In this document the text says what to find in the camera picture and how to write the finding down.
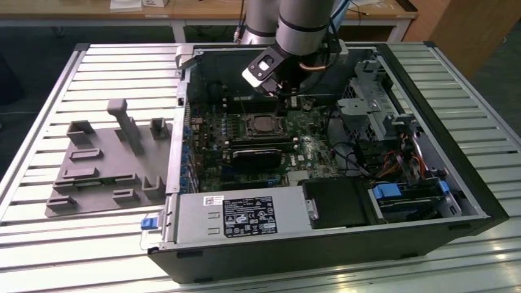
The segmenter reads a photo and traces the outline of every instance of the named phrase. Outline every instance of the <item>floor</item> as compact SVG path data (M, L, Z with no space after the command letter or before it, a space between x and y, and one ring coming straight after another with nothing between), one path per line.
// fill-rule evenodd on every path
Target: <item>floor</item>
M189 42L228 42L234 27L186 29ZM168 43L169 27L68 27L64 38L56 38L48 27L0 28L3 54L24 87L25 96L0 106L0 176L25 138L37 112L77 43ZM521 23L516 25L486 65L472 80L473 85L521 134Z

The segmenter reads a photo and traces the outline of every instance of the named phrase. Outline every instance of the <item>metal bracket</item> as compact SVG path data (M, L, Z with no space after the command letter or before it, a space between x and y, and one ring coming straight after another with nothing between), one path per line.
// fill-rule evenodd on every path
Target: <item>metal bracket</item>
M196 63L194 57L197 55L198 54L196 54L192 44L182 44L181 46L177 46L177 50L176 50L177 69L182 70L186 69L190 65L193 65Z

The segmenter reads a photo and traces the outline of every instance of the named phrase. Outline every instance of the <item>wooden table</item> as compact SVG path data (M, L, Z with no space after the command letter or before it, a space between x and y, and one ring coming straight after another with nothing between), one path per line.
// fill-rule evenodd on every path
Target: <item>wooden table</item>
M174 0L165 7L111 13L109 0L0 0L1 26L172 26Z
M185 26L234 26L241 0L170 0L165 8L111 13L109 0L0 0L0 26L170 26L174 41L185 43ZM342 26L390 26L389 41L401 41L416 12L406 12L396 0L364 5L348 12Z
M176 42L185 43L185 26L236 26L240 18L241 0L174 0L173 31ZM388 41L401 41L417 12L408 12L396 0L360 6L366 13L348 11L342 26L390 26Z

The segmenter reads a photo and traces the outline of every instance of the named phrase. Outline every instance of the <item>blue latch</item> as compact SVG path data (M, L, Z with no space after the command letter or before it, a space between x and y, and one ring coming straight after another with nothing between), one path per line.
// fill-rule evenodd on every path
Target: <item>blue latch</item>
M141 220L141 230L153 230L157 229L157 217L144 218Z
M388 197L401 197L400 187L394 183L380 184L373 188L373 193L377 200Z
M448 183L444 180L440 180L438 185L440 185L442 194L449 194L450 189L449 189Z
M186 125L182 127L182 133L185 134L185 136L190 135L189 127Z

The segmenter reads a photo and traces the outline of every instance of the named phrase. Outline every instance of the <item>warning label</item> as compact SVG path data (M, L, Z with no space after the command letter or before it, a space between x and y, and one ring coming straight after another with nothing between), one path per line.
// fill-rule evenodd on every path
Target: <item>warning label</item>
M272 197L224 200L222 214L228 238L277 232Z

